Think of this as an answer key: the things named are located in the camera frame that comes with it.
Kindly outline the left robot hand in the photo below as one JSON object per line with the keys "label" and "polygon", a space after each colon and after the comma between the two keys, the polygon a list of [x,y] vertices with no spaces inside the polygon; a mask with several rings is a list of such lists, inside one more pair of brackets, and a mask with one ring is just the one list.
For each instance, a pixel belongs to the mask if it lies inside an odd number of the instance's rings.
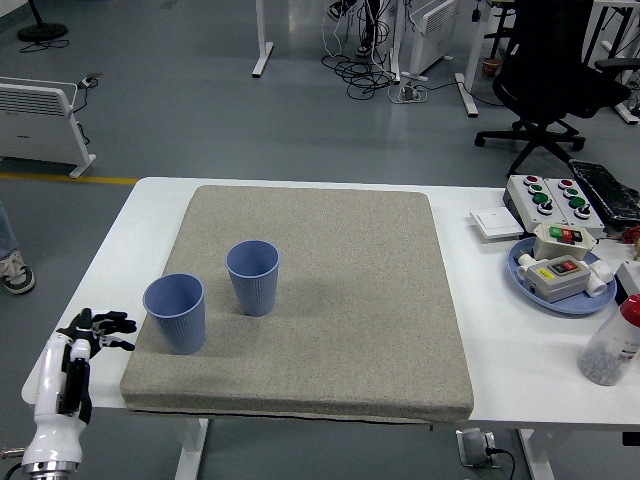
{"label": "left robot hand", "polygon": [[83,309],[47,341],[40,367],[34,410],[36,433],[22,457],[21,469],[32,479],[66,479],[82,461],[80,437],[89,424],[90,361],[105,348],[131,352],[122,334],[137,330],[120,311]]}

